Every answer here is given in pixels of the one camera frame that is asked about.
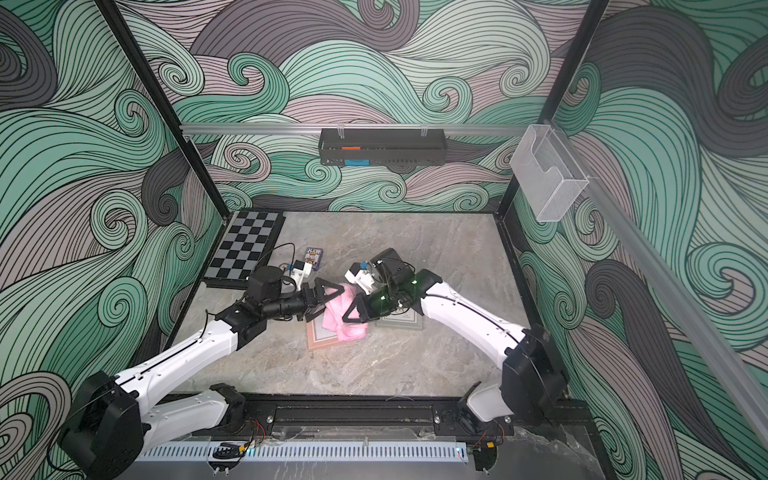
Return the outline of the pink cloth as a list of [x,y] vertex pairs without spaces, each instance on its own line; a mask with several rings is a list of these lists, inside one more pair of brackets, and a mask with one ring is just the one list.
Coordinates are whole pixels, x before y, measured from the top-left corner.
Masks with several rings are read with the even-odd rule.
[[367,325],[358,323],[345,323],[343,315],[351,306],[358,289],[354,285],[342,283],[344,291],[336,298],[325,304],[322,327],[334,332],[340,342],[360,340],[367,335]]

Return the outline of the pink picture frame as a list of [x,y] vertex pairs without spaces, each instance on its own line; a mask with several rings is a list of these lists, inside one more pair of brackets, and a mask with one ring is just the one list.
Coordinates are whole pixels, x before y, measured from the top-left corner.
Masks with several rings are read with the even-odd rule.
[[334,330],[326,329],[324,327],[323,316],[318,316],[316,319],[307,322],[306,331],[307,347],[309,351],[315,351],[353,342],[353,339],[340,338]]

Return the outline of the green picture frame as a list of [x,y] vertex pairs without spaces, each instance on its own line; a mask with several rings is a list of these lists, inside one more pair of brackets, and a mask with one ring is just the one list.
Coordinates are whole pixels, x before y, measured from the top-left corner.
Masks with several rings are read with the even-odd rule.
[[423,316],[413,309],[408,309],[382,317],[376,320],[374,325],[377,328],[421,331],[423,329]]

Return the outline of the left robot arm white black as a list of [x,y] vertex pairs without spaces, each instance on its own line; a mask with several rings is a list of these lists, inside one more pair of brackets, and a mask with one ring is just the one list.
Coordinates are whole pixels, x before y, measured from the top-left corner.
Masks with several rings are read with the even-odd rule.
[[164,399],[200,370],[243,349],[269,321],[311,321],[345,291],[318,278],[312,286],[285,293],[286,279],[278,267],[258,267],[243,297],[200,331],[117,374],[99,371],[88,377],[56,440],[77,472],[88,479],[114,479],[141,454],[169,440],[216,428],[239,432],[246,424],[246,400],[232,386],[219,383],[182,400]]

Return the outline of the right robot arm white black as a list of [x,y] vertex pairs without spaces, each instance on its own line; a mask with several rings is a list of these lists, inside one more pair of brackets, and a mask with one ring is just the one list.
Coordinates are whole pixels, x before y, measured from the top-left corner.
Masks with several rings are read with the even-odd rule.
[[461,335],[500,369],[500,380],[474,385],[459,401],[474,426],[502,417],[539,425],[548,420],[569,377],[550,333],[507,321],[461,295],[434,272],[418,270],[392,248],[345,273],[359,288],[342,316],[366,324],[406,310]]

